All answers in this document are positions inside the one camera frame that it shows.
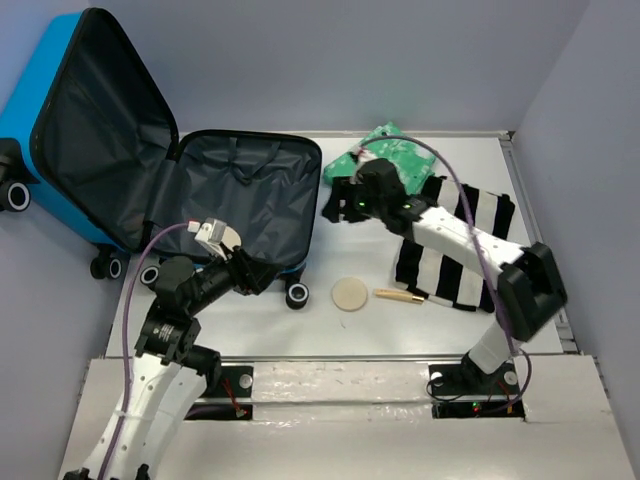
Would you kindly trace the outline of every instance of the white table surface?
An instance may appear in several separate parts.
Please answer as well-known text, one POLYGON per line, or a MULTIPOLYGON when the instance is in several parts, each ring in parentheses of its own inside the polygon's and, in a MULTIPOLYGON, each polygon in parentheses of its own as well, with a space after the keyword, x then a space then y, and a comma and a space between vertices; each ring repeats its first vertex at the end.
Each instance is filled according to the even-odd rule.
MULTIPOLYGON (((590 357, 533 358, 526 422, 433 419, 427 368, 257 363, 254 419, 183 422, 154 480, 634 478, 590 357)), ((99 440, 122 377, 121 360, 91 363, 59 478, 99 440)))
MULTIPOLYGON (((328 164, 356 138, 314 138, 328 164)), ((422 138, 437 148, 461 180, 495 193, 508 193, 517 205, 506 162, 497 138, 422 138)), ((437 164, 436 174, 446 174, 437 164)), ((412 305, 372 298, 354 313, 338 310, 330 297, 343 277, 362 279, 369 287, 392 286, 392 268, 401 239, 382 223, 331 224, 319 211, 329 195, 322 186, 313 240, 303 275, 311 291, 307 306, 291 311, 285 305, 283 282, 275 282, 259 297, 228 294, 198 315, 202 331, 197 343, 232 357, 352 357, 441 356, 464 354, 495 321, 493 315, 468 313, 432 302, 412 305)), ((519 208, 509 240, 529 244, 519 208)), ((127 275, 133 271, 131 262, 127 275)), ((129 348, 135 344, 153 294, 136 282, 129 329, 129 348)), ((124 291, 107 347, 107 356, 121 356, 124 291)), ((531 353, 562 352, 553 322, 526 346, 531 353)))

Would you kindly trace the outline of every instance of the white wall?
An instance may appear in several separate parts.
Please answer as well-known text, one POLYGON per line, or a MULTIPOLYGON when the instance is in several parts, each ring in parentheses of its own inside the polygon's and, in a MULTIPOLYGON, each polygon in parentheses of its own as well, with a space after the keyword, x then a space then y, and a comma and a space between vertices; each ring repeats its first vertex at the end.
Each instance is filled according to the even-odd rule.
POLYGON ((599 357, 640 476, 640 2, 593 0, 515 137, 518 163, 599 357))
MULTIPOLYGON (((50 19, 84 0, 0 0, 0 109, 50 19)), ((119 285, 96 250, 32 205, 0 213, 0 477, 56 478, 89 358, 104 350, 119 285)))
POLYGON ((588 0, 91 0, 182 131, 515 129, 588 0))

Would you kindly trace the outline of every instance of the black and white striped sock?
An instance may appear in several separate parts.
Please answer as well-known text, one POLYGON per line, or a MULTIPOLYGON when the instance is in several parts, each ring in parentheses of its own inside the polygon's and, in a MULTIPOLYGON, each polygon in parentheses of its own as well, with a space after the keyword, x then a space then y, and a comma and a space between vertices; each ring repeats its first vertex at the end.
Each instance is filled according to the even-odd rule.
MULTIPOLYGON (((474 222, 480 230, 506 239, 515 211, 509 196, 495 195, 463 185, 474 222)), ((454 182, 446 177, 427 179, 422 195, 437 201, 448 212, 464 220, 462 202, 454 182)), ((410 292, 460 310, 478 308, 493 312, 494 306, 482 278, 449 257, 405 240, 396 263, 396 282, 410 292)))

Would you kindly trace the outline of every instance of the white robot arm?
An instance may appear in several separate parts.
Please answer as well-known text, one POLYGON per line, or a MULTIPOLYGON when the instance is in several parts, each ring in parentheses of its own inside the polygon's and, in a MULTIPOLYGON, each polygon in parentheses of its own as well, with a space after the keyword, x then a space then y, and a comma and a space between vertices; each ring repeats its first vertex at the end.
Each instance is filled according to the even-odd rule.
POLYGON ((458 383, 486 382, 512 358, 511 346, 517 348, 531 340, 567 301, 551 250, 539 242, 524 247, 474 228, 485 271, 467 223, 431 199, 407 195, 395 166, 387 159, 362 148, 352 156, 356 172, 333 179, 331 197, 322 211, 325 218, 334 223, 378 218, 392 233, 437 250, 479 275, 488 275, 496 285, 510 337, 500 324, 491 325, 464 356, 456 375, 458 383))
POLYGON ((263 292, 281 270, 221 243, 226 225, 207 219, 196 241, 217 255, 196 270, 186 257, 165 261, 131 362, 128 408, 124 393, 97 445, 78 471, 64 480, 149 480, 194 402, 220 380, 220 354, 194 345, 200 325, 194 315, 231 289, 263 292))

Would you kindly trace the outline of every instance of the open suitcase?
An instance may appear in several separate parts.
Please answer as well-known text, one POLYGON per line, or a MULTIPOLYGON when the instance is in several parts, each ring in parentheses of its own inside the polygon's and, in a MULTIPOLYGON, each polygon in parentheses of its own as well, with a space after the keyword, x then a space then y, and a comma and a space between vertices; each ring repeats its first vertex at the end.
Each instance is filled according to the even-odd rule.
MULTIPOLYGON (((52 21, 0 116, 0 207, 24 210, 33 195, 99 247, 95 277, 118 276, 114 253, 141 251, 160 228, 214 217, 298 282, 320 173, 319 147, 301 137, 203 130, 180 140, 124 31, 97 8, 52 21)), ((186 231, 156 252, 206 259, 186 231)))

